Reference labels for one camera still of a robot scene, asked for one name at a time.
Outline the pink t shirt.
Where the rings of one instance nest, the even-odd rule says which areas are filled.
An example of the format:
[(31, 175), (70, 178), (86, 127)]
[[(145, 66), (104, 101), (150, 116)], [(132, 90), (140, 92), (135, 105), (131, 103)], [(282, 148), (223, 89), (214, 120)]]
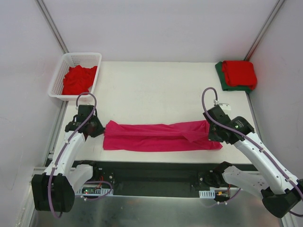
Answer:
[(208, 139), (206, 120), (174, 124), (118, 124), (110, 121), (104, 133), (104, 150), (175, 152), (220, 150), (221, 143)]

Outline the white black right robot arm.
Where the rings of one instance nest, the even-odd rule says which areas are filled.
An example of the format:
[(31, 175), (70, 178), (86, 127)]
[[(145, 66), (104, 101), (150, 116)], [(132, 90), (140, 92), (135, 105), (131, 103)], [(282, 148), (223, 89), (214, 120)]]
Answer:
[(303, 181), (290, 173), (275, 158), (243, 117), (230, 119), (219, 105), (204, 112), (210, 124), (210, 141), (225, 142), (243, 153), (260, 175), (251, 175), (235, 165), (222, 162), (204, 177), (204, 183), (215, 187), (237, 186), (262, 200), (275, 217), (282, 218), (303, 199)]

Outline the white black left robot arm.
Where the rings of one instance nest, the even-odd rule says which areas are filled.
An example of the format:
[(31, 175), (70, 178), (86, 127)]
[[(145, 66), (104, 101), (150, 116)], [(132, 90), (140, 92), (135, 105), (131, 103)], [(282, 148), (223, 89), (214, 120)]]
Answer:
[(95, 138), (104, 131), (96, 107), (79, 105), (78, 113), (65, 127), (59, 153), (42, 174), (35, 174), (31, 180), (36, 210), (69, 212), (76, 191), (85, 182), (95, 184), (99, 181), (100, 172), (95, 161), (81, 161), (74, 170), (72, 166), (87, 138)]

